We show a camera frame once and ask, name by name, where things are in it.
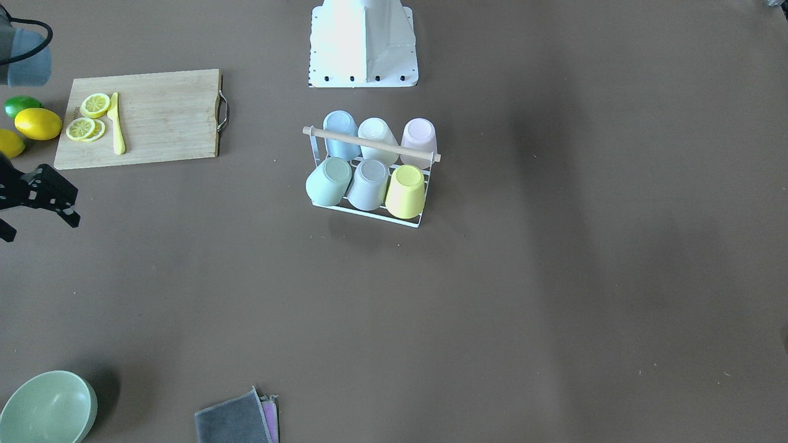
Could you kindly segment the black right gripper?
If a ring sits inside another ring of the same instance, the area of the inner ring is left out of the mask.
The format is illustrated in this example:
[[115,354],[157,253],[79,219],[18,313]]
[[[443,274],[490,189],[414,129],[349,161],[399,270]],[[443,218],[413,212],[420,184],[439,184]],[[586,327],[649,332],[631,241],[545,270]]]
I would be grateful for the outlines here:
[[[34,171],[23,173],[1,154],[1,210],[20,206],[49,210],[76,229],[81,222],[74,210],[77,194],[77,187],[52,166],[41,164]],[[11,243],[16,235],[17,230],[0,219],[0,238]]]

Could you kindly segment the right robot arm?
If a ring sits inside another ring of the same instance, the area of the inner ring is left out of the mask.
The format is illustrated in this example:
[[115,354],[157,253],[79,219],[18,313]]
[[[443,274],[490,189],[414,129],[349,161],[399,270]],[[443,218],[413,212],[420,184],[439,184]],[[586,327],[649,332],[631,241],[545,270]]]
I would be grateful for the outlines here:
[[[2,84],[37,87],[50,79],[52,58],[49,45],[53,31],[48,23],[13,17],[2,8]],[[74,210],[78,189],[55,168],[41,164],[23,173],[8,154],[1,160],[1,209],[29,207],[54,212],[76,229],[81,216]]]

